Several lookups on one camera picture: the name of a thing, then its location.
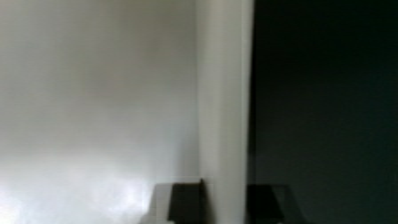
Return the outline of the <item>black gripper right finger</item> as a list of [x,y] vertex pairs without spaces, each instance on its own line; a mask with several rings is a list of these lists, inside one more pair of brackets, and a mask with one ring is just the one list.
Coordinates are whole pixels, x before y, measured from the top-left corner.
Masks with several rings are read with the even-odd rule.
[[305,224],[305,218],[288,185],[247,186],[247,224]]

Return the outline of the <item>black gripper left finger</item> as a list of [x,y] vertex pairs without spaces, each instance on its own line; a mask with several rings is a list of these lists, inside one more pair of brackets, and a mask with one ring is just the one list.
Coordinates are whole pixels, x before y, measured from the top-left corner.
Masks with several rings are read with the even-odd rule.
[[206,188],[201,179],[154,185],[146,224],[206,224]]

